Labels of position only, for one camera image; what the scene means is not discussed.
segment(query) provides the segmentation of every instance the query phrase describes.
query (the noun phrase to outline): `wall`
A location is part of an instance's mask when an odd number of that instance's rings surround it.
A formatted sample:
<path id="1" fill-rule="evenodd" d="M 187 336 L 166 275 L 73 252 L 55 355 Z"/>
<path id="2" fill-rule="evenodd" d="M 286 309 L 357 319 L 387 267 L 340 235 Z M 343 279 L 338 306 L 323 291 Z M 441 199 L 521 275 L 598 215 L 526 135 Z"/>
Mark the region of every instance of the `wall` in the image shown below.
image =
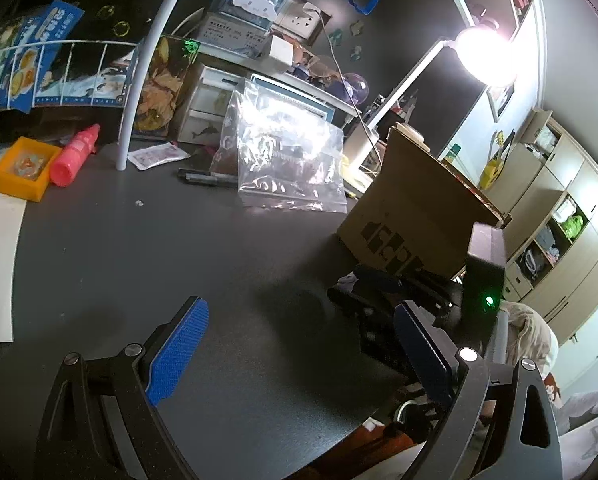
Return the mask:
<path id="1" fill-rule="evenodd" d="M 534 0 L 522 27 L 514 38 L 514 46 L 520 58 L 520 68 L 514 84 L 514 95 L 495 122 L 487 94 L 483 94 L 470 114 L 465 118 L 450 146 L 457 143 L 461 152 L 455 166 L 474 183 L 479 181 L 481 171 L 490 160 L 493 136 L 503 130 L 507 137 L 512 130 L 518 131 L 532 107 L 541 102 L 543 93 L 544 28 L 541 0 Z"/>
<path id="2" fill-rule="evenodd" d="M 544 108 L 598 163 L 598 16 L 586 0 L 543 0 Z"/>

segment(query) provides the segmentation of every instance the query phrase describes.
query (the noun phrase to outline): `ziplock bag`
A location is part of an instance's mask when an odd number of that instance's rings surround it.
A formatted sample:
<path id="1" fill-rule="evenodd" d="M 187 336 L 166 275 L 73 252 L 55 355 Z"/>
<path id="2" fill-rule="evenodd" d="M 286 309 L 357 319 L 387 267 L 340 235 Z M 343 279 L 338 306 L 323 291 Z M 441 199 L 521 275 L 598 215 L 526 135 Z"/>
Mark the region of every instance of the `ziplock bag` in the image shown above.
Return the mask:
<path id="1" fill-rule="evenodd" d="M 346 212 L 341 129 L 249 81 L 234 105 L 244 205 Z"/>

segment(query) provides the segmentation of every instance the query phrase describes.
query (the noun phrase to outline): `cable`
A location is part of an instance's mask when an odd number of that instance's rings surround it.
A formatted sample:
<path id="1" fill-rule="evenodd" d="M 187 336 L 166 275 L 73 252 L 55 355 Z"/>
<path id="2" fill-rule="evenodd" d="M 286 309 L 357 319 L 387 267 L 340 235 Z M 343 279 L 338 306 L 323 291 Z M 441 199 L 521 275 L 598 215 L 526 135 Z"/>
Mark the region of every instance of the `cable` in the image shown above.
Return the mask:
<path id="1" fill-rule="evenodd" d="M 323 33 L 326 35 L 326 39 L 328 40 L 328 46 L 330 47 L 330 54 L 332 54 L 332 59 L 335 60 L 335 65 L 337 66 L 337 72 L 339 72 L 339 77 L 341 78 L 341 83 L 343 84 L 343 88 L 346 90 L 346 94 L 348 94 L 348 98 L 350 99 L 350 102 L 352 103 L 352 106 L 355 109 L 355 113 L 357 114 L 357 117 L 359 118 L 359 122 L 364 127 L 365 136 L 370 141 L 370 144 L 373 147 L 373 150 L 375 150 L 375 154 L 377 155 L 377 161 L 379 162 L 379 168 L 381 169 L 381 168 L 383 168 L 383 164 L 381 163 L 381 155 L 379 155 L 379 150 L 377 150 L 377 146 L 373 142 L 373 138 L 370 135 L 370 131 L 368 131 L 368 127 L 365 125 L 364 121 L 362 120 L 361 113 L 359 112 L 359 109 L 357 108 L 357 105 L 355 104 L 354 99 L 352 99 L 352 94 L 350 93 L 348 86 L 346 86 L 346 80 L 343 77 L 343 73 L 341 72 L 341 67 L 339 66 L 337 57 L 335 56 L 335 50 L 334 50 L 334 48 L 332 48 L 332 41 L 330 41 L 330 37 L 328 36 L 328 33 L 326 32 L 326 24 L 323 23 L 323 18 L 321 16 L 321 13 L 317 12 L 317 14 L 319 15 L 319 21 L 321 22 L 321 28 L 323 28 Z"/>

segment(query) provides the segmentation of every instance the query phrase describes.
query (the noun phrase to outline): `cardboard box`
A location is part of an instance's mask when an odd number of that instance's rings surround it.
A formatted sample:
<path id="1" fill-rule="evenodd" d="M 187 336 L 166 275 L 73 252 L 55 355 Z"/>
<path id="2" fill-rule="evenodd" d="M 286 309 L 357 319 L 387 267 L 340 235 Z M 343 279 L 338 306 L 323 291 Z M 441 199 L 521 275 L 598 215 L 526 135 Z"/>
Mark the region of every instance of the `cardboard box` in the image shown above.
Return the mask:
<path id="1" fill-rule="evenodd" d="M 362 264 L 397 275 L 423 267 L 452 278 L 465 263 L 474 222 L 502 223 L 476 191 L 392 129 L 381 172 L 337 235 Z"/>

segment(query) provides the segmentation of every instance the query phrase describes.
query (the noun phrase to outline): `white drawer unit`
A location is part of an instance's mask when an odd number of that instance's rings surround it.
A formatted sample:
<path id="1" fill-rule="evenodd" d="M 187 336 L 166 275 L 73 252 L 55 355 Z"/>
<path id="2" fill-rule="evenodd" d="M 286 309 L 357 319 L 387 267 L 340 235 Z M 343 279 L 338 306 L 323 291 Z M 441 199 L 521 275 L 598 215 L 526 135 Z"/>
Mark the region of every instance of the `white drawer unit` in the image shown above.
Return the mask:
<path id="1" fill-rule="evenodd" d="M 219 146 L 228 104 L 243 78 L 195 63 L 190 90 L 173 121 L 180 142 Z"/>

